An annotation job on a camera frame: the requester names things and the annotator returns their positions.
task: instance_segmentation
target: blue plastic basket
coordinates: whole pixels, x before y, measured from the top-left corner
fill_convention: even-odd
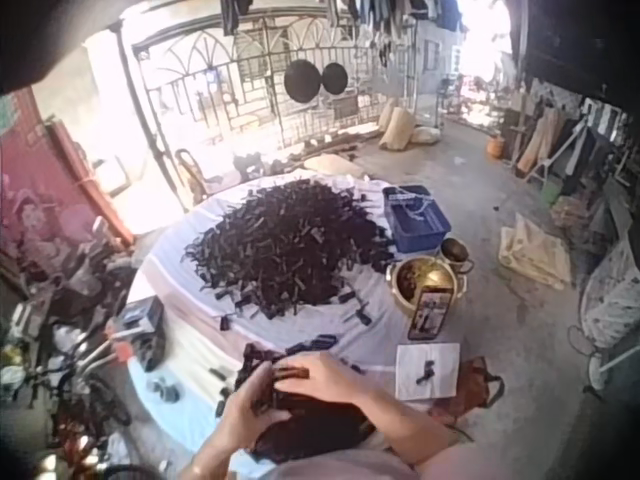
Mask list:
[[[385,187],[384,215],[398,251],[412,253],[440,248],[451,224],[422,185]]]

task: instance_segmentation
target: hand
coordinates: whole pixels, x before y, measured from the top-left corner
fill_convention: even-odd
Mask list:
[[[268,410],[256,415],[251,405],[267,388],[273,370],[270,362],[262,363],[246,382],[227,400],[216,431],[207,443],[229,454],[241,448],[251,448],[258,437],[276,422],[289,420],[291,414],[282,410]]]
[[[330,353],[301,353],[283,358],[278,366],[306,368],[309,378],[288,378],[276,382],[282,392],[298,393],[325,402],[356,403],[371,388],[367,380],[340,363]]]

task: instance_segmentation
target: orange pot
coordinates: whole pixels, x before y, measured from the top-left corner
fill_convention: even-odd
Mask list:
[[[502,159],[502,151],[504,150],[504,138],[491,137],[487,143],[487,153],[491,158],[496,160]]]

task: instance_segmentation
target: red wall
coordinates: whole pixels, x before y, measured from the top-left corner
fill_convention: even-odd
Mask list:
[[[0,169],[0,248],[53,273],[90,239],[96,214],[57,158],[31,88],[0,99]]]

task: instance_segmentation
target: metal cup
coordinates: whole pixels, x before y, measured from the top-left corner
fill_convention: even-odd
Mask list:
[[[467,246],[453,237],[445,238],[440,245],[440,259],[447,263],[456,275],[466,275],[473,270],[475,263],[469,256]]]

